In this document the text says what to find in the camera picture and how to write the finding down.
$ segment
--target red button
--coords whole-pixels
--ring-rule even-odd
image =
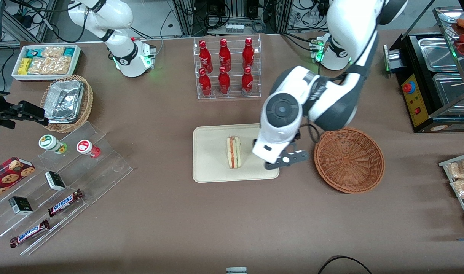
[[[410,83],[406,83],[403,85],[403,91],[406,93],[410,92],[412,88],[413,86]]]

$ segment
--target red cookie box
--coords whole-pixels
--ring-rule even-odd
[[[12,157],[0,165],[0,195],[34,172],[31,162]]]

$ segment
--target snickers bar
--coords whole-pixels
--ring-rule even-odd
[[[47,220],[43,220],[42,223],[40,223],[37,226],[29,229],[25,233],[20,234],[19,237],[13,237],[10,240],[10,247],[15,248],[19,244],[23,243],[23,241],[27,240],[28,238],[35,236],[36,234],[38,234],[41,231],[49,230],[50,228],[51,227],[49,227],[49,222]]]
[[[71,195],[66,197],[66,199],[64,199],[63,201],[60,201],[54,207],[49,208],[48,209],[49,216],[52,217],[52,216],[56,215],[58,212],[62,211],[67,206],[71,205],[72,203],[74,203],[76,200],[78,200],[79,198],[81,198],[83,196],[84,195],[83,195],[83,193],[81,193],[81,190],[78,189],[77,191],[73,192]]]

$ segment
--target empty wicker basket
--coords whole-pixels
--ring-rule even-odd
[[[384,175],[384,156],[376,142],[354,128],[325,132],[314,160],[322,178],[345,193],[364,193]]]

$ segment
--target yellow panel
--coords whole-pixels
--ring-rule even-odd
[[[403,94],[404,100],[406,100],[406,105],[408,106],[408,110],[411,116],[411,121],[413,121],[413,125],[417,127],[421,125],[421,123],[423,123],[424,121],[428,120],[428,111],[426,110],[425,103],[423,102],[423,97],[421,97],[421,93],[418,89],[418,83],[416,82],[414,74],[411,75],[401,85],[401,88],[403,88],[410,82],[414,83],[415,90],[411,94],[408,94],[407,92],[403,91]]]

